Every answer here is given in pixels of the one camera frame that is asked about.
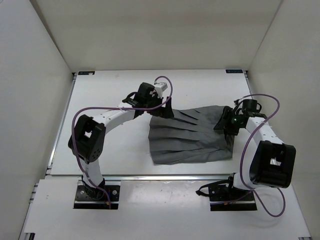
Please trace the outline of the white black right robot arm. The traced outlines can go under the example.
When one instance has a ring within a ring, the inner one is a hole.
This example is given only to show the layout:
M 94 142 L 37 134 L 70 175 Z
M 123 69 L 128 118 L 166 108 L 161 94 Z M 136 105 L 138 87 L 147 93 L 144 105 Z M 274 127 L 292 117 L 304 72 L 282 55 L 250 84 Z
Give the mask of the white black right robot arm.
M 224 195 L 229 200 L 240 197 L 242 190 L 285 189 L 291 184 L 296 148 L 277 137 L 261 110 L 257 100 L 241 100 L 234 108 L 225 106 L 213 128 L 223 131 L 225 137 L 237 136 L 240 129 L 245 129 L 250 135 L 243 149 L 247 150 L 250 141 L 256 145 L 253 157 L 246 159 L 246 153 L 242 152 L 239 172 L 232 174 L 230 184 L 224 187 Z

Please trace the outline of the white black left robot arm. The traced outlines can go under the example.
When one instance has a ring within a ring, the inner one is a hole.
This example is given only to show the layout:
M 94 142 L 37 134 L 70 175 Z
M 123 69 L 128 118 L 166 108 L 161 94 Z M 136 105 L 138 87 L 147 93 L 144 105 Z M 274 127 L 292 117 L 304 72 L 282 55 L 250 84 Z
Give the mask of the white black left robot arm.
M 73 117 L 68 147 L 82 172 L 84 191 L 94 201 L 110 200 L 99 165 L 106 134 L 144 113 L 164 119 L 173 118 L 172 97 L 163 96 L 166 89 L 173 89 L 170 81 L 155 80 L 153 84 L 143 82 L 118 106 L 104 107 L 105 112 L 96 116 L 88 116 L 81 109 Z

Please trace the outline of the grey pleated skirt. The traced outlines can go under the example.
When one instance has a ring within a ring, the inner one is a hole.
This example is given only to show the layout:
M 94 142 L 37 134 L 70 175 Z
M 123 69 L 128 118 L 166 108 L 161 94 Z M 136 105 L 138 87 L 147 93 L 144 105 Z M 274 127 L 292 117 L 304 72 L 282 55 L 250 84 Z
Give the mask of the grey pleated skirt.
M 214 127 L 223 106 L 173 110 L 173 118 L 153 116 L 149 122 L 149 153 L 154 165 L 199 164 L 233 157 L 234 136 Z

